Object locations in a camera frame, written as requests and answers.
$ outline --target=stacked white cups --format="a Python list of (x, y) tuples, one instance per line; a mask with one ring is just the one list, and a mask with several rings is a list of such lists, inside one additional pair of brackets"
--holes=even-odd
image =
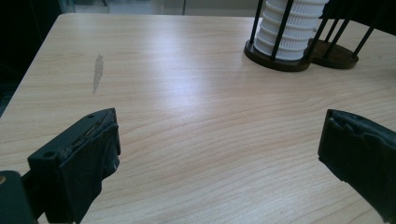
[[(300, 60), (318, 25), (325, 4), (329, 0), (294, 0), (285, 31), (277, 50), (276, 58), (284, 61)], [(254, 48), (271, 56), (288, 0), (267, 0), (262, 13), (260, 31), (256, 35)]]

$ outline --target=white cylinder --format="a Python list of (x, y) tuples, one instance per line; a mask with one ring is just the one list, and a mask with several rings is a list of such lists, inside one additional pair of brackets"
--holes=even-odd
[[(308, 46), (318, 18), (329, 0), (294, 0), (276, 58), (284, 61), (300, 60)], [(262, 13), (260, 30), (256, 35), (254, 48), (271, 56), (280, 23), (288, 0), (267, 0)]]

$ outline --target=round black base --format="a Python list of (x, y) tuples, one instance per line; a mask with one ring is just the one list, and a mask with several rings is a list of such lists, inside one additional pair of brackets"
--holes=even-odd
[(356, 56), (355, 58), (352, 58), (353, 52), (339, 45), (335, 45), (329, 55), (329, 58), (324, 59), (323, 55), (326, 53), (330, 44), (331, 43), (326, 43), (323, 40), (318, 40), (310, 58), (311, 62), (321, 66), (338, 69), (353, 68), (356, 65), (359, 57)]
[(254, 49), (253, 44), (249, 40), (245, 45), (244, 52), (251, 61), (281, 72), (301, 72), (306, 70), (310, 64), (306, 58), (298, 61), (283, 61), (278, 59), (272, 61), (269, 56)]

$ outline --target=smudge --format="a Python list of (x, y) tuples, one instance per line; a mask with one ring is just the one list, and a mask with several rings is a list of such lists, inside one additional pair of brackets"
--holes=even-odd
[(103, 75), (103, 56), (99, 54), (95, 63), (95, 75), (93, 77), (93, 94), (96, 93), (96, 89), (99, 86), (99, 82), (102, 75)]

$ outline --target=table surface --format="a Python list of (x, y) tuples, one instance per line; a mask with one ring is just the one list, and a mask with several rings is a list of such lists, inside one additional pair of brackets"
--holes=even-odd
[[(120, 167), (83, 223), (382, 223), (318, 161), (318, 143), (328, 108), (396, 130), (395, 36), (374, 31), (351, 70), (282, 73), (244, 55), (252, 24), (60, 16), (0, 118), (0, 170), (25, 174), (34, 151), (115, 107)], [(351, 22), (340, 45), (366, 30)]]

